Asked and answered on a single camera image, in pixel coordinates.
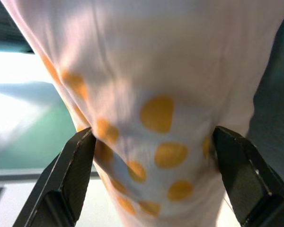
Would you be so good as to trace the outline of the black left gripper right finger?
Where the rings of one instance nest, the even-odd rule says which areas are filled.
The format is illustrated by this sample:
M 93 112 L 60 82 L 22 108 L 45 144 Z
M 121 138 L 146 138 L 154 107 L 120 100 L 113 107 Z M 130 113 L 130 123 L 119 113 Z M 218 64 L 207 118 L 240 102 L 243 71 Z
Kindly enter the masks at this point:
M 217 126 L 213 132 L 218 167 L 242 227 L 284 227 L 284 181 L 240 134 Z

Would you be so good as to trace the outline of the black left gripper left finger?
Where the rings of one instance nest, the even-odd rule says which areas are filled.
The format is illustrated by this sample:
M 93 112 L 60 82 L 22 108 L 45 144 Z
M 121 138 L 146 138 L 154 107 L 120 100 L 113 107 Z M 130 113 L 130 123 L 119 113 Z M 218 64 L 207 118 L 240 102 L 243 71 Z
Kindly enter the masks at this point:
M 96 138 L 77 132 L 44 169 L 20 211 L 15 227 L 73 227 L 80 218 L 91 176 Z

